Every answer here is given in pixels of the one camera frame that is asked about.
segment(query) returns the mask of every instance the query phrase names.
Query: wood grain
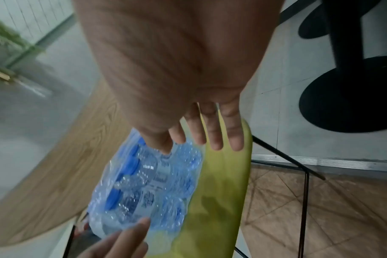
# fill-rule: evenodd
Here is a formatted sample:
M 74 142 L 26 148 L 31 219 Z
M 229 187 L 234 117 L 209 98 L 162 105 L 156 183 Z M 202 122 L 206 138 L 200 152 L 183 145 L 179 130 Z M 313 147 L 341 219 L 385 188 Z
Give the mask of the wood grain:
M 66 135 L 0 201 L 0 247 L 30 239 L 80 214 L 105 164 L 130 130 L 101 81 Z

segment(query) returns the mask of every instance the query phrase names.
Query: hand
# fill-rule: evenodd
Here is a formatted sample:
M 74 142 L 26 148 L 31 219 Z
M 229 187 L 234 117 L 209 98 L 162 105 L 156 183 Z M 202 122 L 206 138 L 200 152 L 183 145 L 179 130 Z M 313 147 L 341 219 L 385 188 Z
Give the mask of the hand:
M 277 25 L 282 0 L 74 0 L 86 38 L 128 122 L 150 147 L 244 146 L 239 96 Z
M 142 218 L 135 227 L 108 236 L 77 258 L 143 258 L 148 251 L 148 245 L 143 241 L 149 227 L 150 219 Z

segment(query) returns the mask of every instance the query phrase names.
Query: green plant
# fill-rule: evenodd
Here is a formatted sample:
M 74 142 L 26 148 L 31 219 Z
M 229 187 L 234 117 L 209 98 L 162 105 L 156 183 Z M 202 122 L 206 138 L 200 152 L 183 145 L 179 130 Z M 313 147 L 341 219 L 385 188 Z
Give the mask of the green plant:
M 16 31 L 8 28 L 0 21 L 0 45 L 13 48 L 28 49 L 33 45 L 23 39 Z

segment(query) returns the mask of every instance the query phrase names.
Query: brown tiled floor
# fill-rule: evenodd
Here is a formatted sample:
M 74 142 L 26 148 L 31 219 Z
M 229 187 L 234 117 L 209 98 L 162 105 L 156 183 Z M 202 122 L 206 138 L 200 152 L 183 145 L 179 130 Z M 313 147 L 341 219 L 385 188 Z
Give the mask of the brown tiled floor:
M 304 175 L 253 167 L 241 228 L 253 258 L 297 257 Z M 310 179 L 304 256 L 387 258 L 387 182 Z

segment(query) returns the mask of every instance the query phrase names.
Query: black round table base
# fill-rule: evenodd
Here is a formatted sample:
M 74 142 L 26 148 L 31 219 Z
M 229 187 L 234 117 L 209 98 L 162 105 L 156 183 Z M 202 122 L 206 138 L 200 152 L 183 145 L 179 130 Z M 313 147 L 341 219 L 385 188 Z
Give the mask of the black round table base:
M 363 16 L 374 8 L 381 0 L 359 0 L 359 16 Z M 319 5 L 301 23 L 299 36 L 303 39 L 315 39 L 328 34 L 325 24 L 324 8 Z
M 387 129 L 387 56 L 365 59 L 364 65 L 365 71 L 353 80 L 356 85 L 343 86 L 335 69 L 315 79 L 300 97 L 303 117 L 335 132 Z

